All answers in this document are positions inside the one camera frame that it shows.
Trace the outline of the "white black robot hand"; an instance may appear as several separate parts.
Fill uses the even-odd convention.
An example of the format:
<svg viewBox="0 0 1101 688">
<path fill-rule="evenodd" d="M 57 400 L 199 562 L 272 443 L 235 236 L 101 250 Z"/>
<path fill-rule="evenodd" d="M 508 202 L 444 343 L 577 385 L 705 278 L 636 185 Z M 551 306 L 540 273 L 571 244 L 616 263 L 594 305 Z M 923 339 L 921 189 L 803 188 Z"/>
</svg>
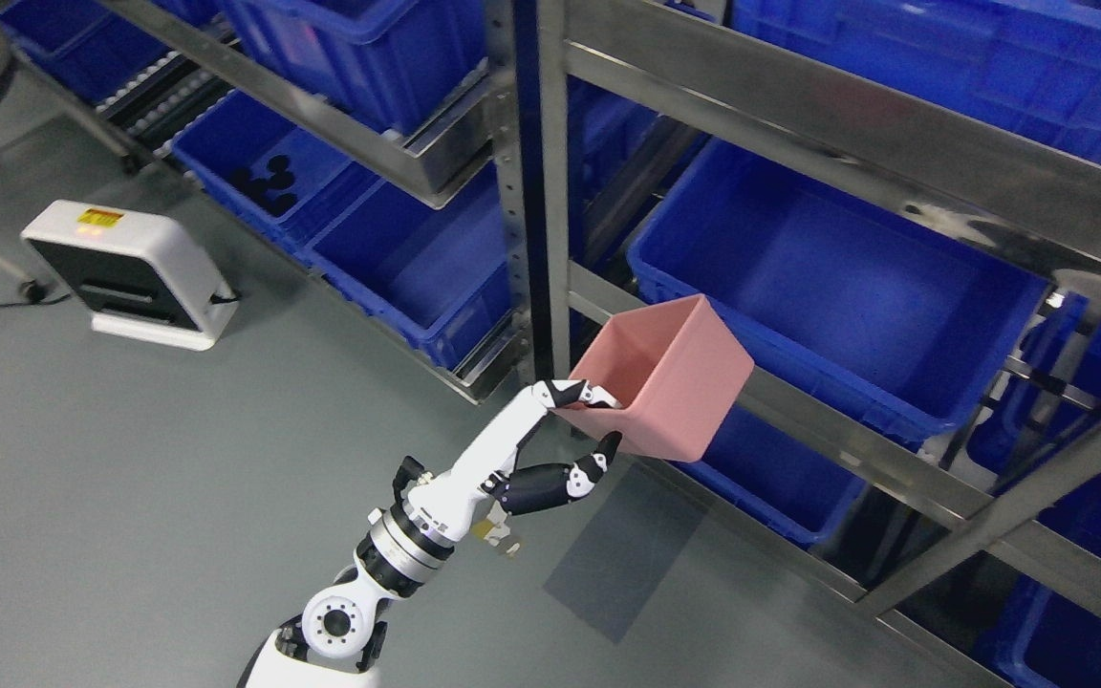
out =
<svg viewBox="0 0 1101 688">
<path fill-rule="evenodd" d="M 394 505 L 397 526 L 414 543 L 446 558 L 471 528 L 476 507 L 490 498 L 504 513 L 523 515 L 573 504 L 589 496 L 615 461 L 620 432 L 609 432 L 593 452 L 575 462 L 517 465 L 525 447 L 550 411 L 582 405 L 586 409 L 620 409 L 623 402 L 589 380 L 538 380 L 520 389 L 484 430 L 464 449 L 449 470 L 428 484 L 410 489 Z"/>
</svg>

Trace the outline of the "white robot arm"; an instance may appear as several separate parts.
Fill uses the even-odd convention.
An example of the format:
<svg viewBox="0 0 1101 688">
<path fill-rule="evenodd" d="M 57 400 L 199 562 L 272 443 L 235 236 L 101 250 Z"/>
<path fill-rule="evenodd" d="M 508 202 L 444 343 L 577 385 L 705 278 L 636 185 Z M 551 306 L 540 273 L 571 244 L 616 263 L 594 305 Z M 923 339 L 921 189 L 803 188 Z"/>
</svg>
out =
<svg viewBox="0 0 1101 688">
<path fill-rule="evenodd" d="M 373 510 L 350 565 L 259 644 L 240 687 L 377 687 L 388 631 L 381 616 L 429 582 L 454 552 L 403 496 L 406 487 L 432 480 L 415 458 L 403 457 L 392 507 Z"/>
</svg>

